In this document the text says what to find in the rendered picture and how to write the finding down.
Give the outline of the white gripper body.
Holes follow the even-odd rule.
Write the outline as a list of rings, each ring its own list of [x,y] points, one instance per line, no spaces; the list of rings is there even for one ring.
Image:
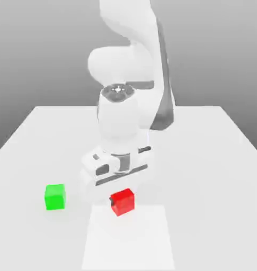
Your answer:
[[[126,188],[135,192],[142,183],[150,180],[152,180],[151,165],[140,166],[128,174],[112,175],[98,180],[82,169],[79,178],[79,191],[81,199],[86,202],[104,202],[112,194]]]

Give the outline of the small red cube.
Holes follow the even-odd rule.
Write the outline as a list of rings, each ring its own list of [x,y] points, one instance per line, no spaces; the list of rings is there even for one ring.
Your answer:
[[[131,189],[126,188],[109,197],[111,208],[117,216],[135,209],[135,196]]]

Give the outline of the small green cube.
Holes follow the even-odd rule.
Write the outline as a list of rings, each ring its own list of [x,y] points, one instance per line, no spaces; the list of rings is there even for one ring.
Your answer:
[[[65,208],[66,191],[64,184],[46,186],[45,205],[47,210],[62,210]]]

